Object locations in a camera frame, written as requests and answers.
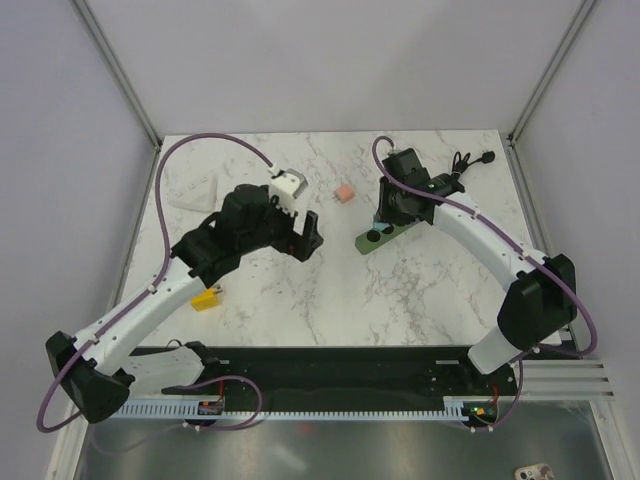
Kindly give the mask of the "yellow plug adapter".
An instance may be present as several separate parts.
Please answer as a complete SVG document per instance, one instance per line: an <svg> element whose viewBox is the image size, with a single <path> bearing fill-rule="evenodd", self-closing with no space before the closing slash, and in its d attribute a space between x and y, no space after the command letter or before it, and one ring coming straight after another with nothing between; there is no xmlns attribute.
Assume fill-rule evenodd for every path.
<svg viewBox="0 0 640 480"><path fill-rule="evenodd" d="M190 300L191 307L196 312L206 311L220 305L220 295L223 289L220 285L214 285Z"/></svg>

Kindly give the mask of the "teal USB plug adapter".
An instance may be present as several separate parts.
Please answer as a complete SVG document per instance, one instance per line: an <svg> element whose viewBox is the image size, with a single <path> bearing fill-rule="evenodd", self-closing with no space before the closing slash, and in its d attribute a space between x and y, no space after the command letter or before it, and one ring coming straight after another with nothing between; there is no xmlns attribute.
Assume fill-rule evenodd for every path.
<svg viewBox="0 0 640 480"><path fill-rule="evenodd" d="M389 235L394 232L394 226L388 223L376 223L374 228L385 235Z"/></svg>

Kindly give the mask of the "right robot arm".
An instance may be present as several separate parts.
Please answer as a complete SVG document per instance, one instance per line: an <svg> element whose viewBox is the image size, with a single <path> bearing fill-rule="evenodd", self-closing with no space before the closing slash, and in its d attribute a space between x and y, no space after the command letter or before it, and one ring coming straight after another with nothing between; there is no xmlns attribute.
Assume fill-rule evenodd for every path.
<svg viewBox="0 0 640 480"><path fill-rule="evenodd" d="M431 176L414 149L390 154L382 168L376 220L396 227L426 222L472 254L505 291L497 326L473 345L458 368L467 392L483 392L494 371L541 345L577 316L575 267L511 238L484 216L455 174Z"/></svg>

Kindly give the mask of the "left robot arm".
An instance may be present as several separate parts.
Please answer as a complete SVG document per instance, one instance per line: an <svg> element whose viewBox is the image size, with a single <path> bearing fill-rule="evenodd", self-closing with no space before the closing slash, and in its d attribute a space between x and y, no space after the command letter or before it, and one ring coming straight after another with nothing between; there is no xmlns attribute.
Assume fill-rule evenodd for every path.
<svg viewBox="0 0 640 480"><path fill-rule="evenodd" d="M267 185L237 186L220 210L168 249L148 286L89 327L74 335L58 331L46 341L53 385L64 389L79 416L95 424L116 413L138 379L125 369L130 353L177 308L236 270L243 256L267 247L300 262L312 256L323 243L317 214L308 211L302 232L294 229L306 187L292 173Z"/></svg>

